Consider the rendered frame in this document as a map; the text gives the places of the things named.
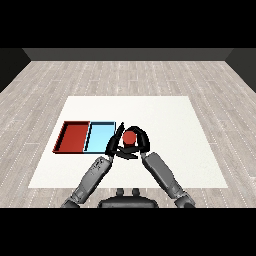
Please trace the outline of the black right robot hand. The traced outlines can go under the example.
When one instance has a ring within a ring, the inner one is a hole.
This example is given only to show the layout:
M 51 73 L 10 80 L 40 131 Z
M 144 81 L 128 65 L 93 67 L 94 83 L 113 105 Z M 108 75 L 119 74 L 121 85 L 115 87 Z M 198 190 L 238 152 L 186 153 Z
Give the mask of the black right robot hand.
M 136 143 L 132 147 L 118 146 L 116 155 L 126 160 L 137 159 L 136 152 L 147 153 L 150 151 L 150 141 L 147 133 L 138 126 L 131 126 L 126 131 L 133 131 L 136 134 Z

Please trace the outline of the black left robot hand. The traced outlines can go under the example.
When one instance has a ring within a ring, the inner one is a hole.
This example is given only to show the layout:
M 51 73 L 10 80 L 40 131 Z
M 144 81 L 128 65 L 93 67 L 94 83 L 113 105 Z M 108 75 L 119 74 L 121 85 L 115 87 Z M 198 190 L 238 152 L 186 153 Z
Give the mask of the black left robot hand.
M 117 128 L 115 134 L 109 139 L 109 142 L 106 146 L 105 154 L 109 157 L 110 160 L 112 160 L 115 156 L 124 129 L 124 123 L 121 123 Z

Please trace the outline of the small red can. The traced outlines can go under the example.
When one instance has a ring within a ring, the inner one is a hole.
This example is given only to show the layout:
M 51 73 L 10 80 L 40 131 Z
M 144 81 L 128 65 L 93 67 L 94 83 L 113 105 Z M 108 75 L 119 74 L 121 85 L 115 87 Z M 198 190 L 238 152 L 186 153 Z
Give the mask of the small red can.
M 136 134 L 133 131 L 125 131 L 123 134 L 123 144 L 125 147 L 132 147 L 136 143 Z

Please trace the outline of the light blue shallow open box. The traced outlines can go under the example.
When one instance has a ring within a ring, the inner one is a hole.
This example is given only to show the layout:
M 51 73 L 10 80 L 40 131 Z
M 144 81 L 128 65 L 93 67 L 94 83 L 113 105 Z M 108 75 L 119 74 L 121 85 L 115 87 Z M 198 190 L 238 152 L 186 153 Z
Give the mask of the light blue shallow open box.
M 92 121 L 86 135 L 83 152 L 85 154 L 104 154 L 115 130 L 116 123 L 113 121 Z

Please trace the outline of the red shallow open box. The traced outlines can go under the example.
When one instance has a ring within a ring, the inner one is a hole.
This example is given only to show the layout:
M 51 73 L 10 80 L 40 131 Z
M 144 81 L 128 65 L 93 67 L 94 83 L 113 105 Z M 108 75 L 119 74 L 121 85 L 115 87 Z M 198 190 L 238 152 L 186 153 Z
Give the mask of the red shallow open box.
M 65 121 L 56 140 L 53 153 L 82 154 L 89 124 L 89 121 Z

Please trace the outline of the dark grey robot body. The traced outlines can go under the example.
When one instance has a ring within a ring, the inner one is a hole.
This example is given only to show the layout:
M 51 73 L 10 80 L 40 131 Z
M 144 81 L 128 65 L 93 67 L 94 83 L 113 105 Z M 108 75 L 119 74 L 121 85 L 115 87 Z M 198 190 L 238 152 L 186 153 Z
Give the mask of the dark grey robot body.
M 101 200 L 98 208 L 158 208 L 158 204 L 155 200 L 142 197 L 138 188 L 132 189 L 131 196 L 125 196 L 124 189 L 118 188 L 116 195 Z

